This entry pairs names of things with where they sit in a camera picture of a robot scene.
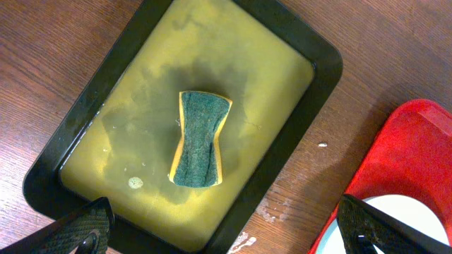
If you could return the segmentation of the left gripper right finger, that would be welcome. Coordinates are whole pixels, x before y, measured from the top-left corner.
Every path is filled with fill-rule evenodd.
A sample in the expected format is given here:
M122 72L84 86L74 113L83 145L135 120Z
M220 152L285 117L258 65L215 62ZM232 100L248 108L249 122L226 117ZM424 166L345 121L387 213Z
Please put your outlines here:
M346 253L451 253L450 246L350 194L341 197L336 219Z

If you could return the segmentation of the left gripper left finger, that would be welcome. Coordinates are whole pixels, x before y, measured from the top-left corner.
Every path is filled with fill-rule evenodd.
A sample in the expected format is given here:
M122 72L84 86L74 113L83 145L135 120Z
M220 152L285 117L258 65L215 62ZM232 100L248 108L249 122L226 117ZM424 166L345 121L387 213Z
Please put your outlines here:
M6 246L1 252L105 253L113 226L111 205L106 197L102 197Z

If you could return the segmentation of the light blue plate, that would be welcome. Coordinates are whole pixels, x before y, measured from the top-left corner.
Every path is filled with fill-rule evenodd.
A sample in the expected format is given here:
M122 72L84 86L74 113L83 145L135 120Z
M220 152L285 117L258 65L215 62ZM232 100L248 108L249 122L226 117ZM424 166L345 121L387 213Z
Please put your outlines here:
M381 195L365 198L363 201L423 234L451 246L443 224L422 202L405 195ZM343 239L336 219L330 223L320 237L314 253L345 254Z

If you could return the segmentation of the green and yellow sponge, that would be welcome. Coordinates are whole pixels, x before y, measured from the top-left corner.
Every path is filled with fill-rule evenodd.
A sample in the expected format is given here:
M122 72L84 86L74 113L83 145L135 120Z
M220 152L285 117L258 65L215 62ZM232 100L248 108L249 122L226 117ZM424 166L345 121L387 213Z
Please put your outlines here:
M181 138L169 180L177 186L208 188L222 183L220 134L232 100L209 92L179 93Z

